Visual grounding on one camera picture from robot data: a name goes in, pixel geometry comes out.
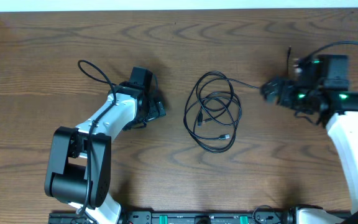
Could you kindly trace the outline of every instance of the wood grain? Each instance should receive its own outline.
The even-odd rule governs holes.
[[[358,40],[358,9],[0,13],[0,223],[46,223],[52,210],[70,209],[44,194],[52,135],[88,119],[108,91],[80,73],[79,59],[118,83],[146,67],[166,100],[166,117],[112,144],[110,192],[123,205],[350,209],[326,131],[264,103],[257,90],[235,85],[244,116],[224,154],[204,152],[183,127],[185,101],[205,72],[260,86],[285,73],[289,45],[296,58],[338,40]],[[327,52],[351,55],[358,91],[358,48]]]

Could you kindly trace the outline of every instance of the black wire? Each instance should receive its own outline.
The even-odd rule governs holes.
[[[98,223],[95,219],[91,218],[91,216],[88,214],[88,212],[85,212],[83,216],[81,217],[73,217],[71,220],[70,220],[70,224],[73,223],[73,221],[75,220],[79,220],[79,219],[82,219],[84,218],[85,220],[88,219],[88,220],[91,220],[92,223]]]
[[[100,74],[102,74],[102,76],[106,79],[106,81],[102,81],[100,79],[97,79],[93,76],[91,76],[90,74],[88,74],[86,71],[84,71],[81,67],[81,62],[87,63],[88,65],[91,65],[93,68],[95,68]],[[95,126],[97,125],[98,121],[103,117],[103,115],[105,115],[107,113],[107,111],[109,111],[115,104],[116,104],[116,92],[114,91],[114,85],[113,83],[110,82],[110,79],[107,77],[106,74],[104,74],[104,72],[102,70],[100,70],[100,68],[98,68],[97,66],[95,66],[94,64],[92,64],[89,61],[86,60],[79,60],[78,61],[78,68],[80,68],[80,70],[88,77],[92,78],[93,80],[96,80],[98,82],[101,83],[107,83],[110,86],[111,89],[111,93],[113,95],[113,101],[111,102],[111,104],[102,112],[99,114],[99,116],[92,121],[91,127],[89,129],[88,132],[88,140],[87,140],[87,147],[86,147],[86,157],[87,157],[87,166],[88,166],[88,170],[87,170],[87,180],[86,180],[86,193],[85,193],[85,201],[83,206],[77,211],[77,215],[78,216],[83,216],[85,214],[85,210],[89,204],[89,200],[90,200],[90,192],[91,192],[91,151],[92,151],[92,133],[93,133],[93,129],[95,128]]]
[[[217,77],[217,78],[214,78],[214,79],[206,82],[199,90],[198,88],[199,88],[200,83],[207,77]],[[206,87],[208,84],[210,84],[212,82],[215,82],[216,80],[224,80],[224,81],[226,81],[227,84],[229,85],[230,92],[215,91],[215,92],[212,92],[212,93],[208,94],[206,97],[201,97],[201,92],[203,91],[203,88]],[[256,87],[256,86],[252,86],[250,84],[246,84],[246,83],[243,83],[243,82],[228,78],[221,72],[218,72],[218,71],[207,72],[194,85],[194,87],[193,87],[193,89],[192,89],[192,91],[191,91],[191,93],[190,93],[190,95],[189,95],[189,97],[187,99],[186,105],[185,105],[185,115],[183,117],[183,124],[185,125],[185,128],[189,132],[190,136],[197,142],[197,144],[200,147],[202,147],[204,150],[208,151],[208,152],[212,152],[212,153],[226,152],[227,150],[230,149],[230,147],[234,144],[234,141],[236,140],[236,132],[237,132],[237,127],[238,127],[238,124],[239,124],[239,120],[241,119],[242,110],[241,110],[241,104],[240,104],[239,98],[234,93],[234,89],[233,89],[233,86],[232,86],[231,82],[240,83],[241,85],[245,85],[245,86],[248,86],[250,88],[258,89],[258,87]],[[193,104],[191,104],[188,107],[190,98],[193,95],[194,91],[196,92],[195,94],[196,94],[196,97],[197,97],[197,101],[194,102]],[[212,108],[207,107],[207,104],[209,102],[211,102],[211,101],[216,101],[216,102],[220,103],[222,107],[218,108],[218,109],[212,109]],[[234,120],[234,118],[232,117],[232,114],[231,114],[231,112],[229,110],[229,106],[230,106],[231,103],[234,103],[238,107],[238,110],[239,110],[236,120]],[[209,118],[203,120],[202,123],[207,123],[209,121],[215,121],[218,124],[223,125],[223,126],[233,126],[233,134],[231,136],[231,139],[230,139],[229,143],[226,146],[224,146],[224,147],[213,147],[213,146],[209,146],[209,145],[201,142],[200,140],[224,140],[226,138],[223,138],[222,136],[216,137],[216,138],[206,138],[206,137],[202,137],[202,136],[197,135],[195,133],[197,118],[195,119],[193,130],[191,130],[188,127],[187,113],[189,112],[189,110],[192,109],[192,107],[194,107],[197,104],[200,104],[200,109],[198,111],[197,116],[200,116],[200,114],[202,114],[202,112],[206,113],[209,116]],[[220,113],[218,115],[214,116],[214,115],[211,114],[213,112],[220,112]],[[229,115],[231,123],[222,123],[222,122],[217,120],[217,118],[222,116],[224,113],[227,113]]]
[[[300,110],[297,110],[295,111],[295,113],[293,114],[295,118],[304,118],[306,119],[309,123],[313,124],[313,125],[319,125],[320,122],[321,122],[321,118],[318,118],[317,121],[312,121],[308,116],[299,116],[298,114],[299,113],[304,113],[305,111],[300,111]]]
[[[155,74],[153,74],[153,77],[154,77],[154,81],[155,81],[155,89],[154,89],[153,93],[156,94],[158,91],[158,81],[157,81],[157,76]]]
[[[291,56],[291,46],[287,50],[287,76],[290,76],[290,56]]]
[[[331,44],[325,45],[323,47],[320,47],[319,49],[313,51],[312,53],[310,53],[308,56],[306,56],[305,58],[301,59],[299,61],[299,64],[301,63],[308,63],[311,61],[311,59],[313,58],[313,56],[315,54],[317,54],[318,52],[325,50],[327,48],[333,47],[333,46],[337,46],[337,45],[357,45],[358,46],[358,41],[339,41],[339,42],[333,42]]]
[[[278,215],[277,212],[276,212],[271,206],[269,206],[269,205],[261,205],[261,206],[257,207],[257,208],[254,210],[254,212],[252,212],[252,220],[253,220],[256,224],[261,224],[261,222],[259,222],[258,220],[256,220],[255,214],[256,214],[256,211],[259,210],[259,209],[262,208],[262,207],[268,207],[268,208],[270,208],[270,209],[273,211],[274,215],[279,219],[279,221],[276,222],[276,223],[274,223],[274,224],[279,224],[279,223],[281,223],[281,216]]]

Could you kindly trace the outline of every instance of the white robotic arm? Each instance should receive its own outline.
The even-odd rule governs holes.
[[[358,211],[358,112],[334,114],[326,125],[329,137],[338,152],[352,201],[351,213]],[[299,224],[335,224],[344,220],[322,209],[302,208],[296,211]]]
[[[110,91],[94,115],[76,128],[60,127],[55,131],[45,178],[48,196],[77,208],[90,220],[117,223],[121,206],[108,192],[111,142],[121,130],[144,128],[146,122],[165,116],[156,91],[149,93],[152,77],[150,71],[134,67],[130,80],[112,89],[114,93]],[[87,166],[71,164],[68,157],[86,158]]]

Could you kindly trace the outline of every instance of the white wall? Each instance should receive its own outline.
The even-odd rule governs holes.
[[[0,12],[358,7],[358,0],[0,0]]]

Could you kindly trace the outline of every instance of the usb connector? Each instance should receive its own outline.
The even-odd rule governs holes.
[[[230,138],[230,134],[222,134],[221,136],[219,136],[220,140],[226,140]]]
[[[203,124],[203,114],[200,113],[197,117],[197,123],[198,123],[198,126],[201,126]]]

